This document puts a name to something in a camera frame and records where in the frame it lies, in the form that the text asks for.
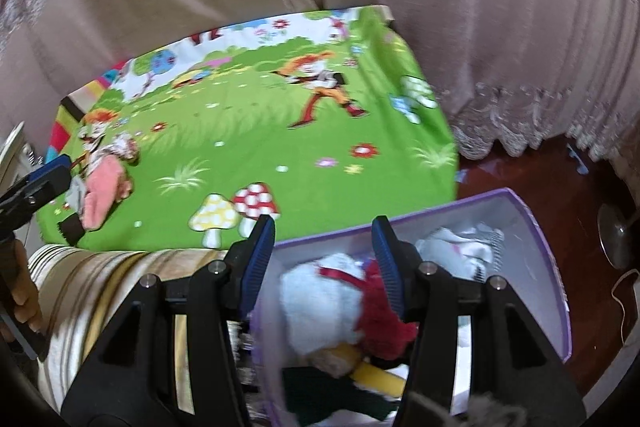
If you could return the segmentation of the person's left hand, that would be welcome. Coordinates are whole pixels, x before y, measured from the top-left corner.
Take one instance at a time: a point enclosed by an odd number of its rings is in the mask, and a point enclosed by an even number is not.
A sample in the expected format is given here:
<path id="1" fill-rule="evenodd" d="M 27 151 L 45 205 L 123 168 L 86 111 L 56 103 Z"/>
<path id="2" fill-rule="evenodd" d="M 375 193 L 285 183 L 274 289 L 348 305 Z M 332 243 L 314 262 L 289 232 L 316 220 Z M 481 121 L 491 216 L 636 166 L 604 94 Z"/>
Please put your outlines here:
<path id="1" fill-rule="evenodd" d="M 38 288 L 30 277 L 27 254 L 19 239 L 14 241 L 14 258 L 17 265 L 17 276 L 8 284 L 14 300 L 15 321 L 25 324 L 35 333 L 41 331 L 43 316 L 39 304 Z"/>

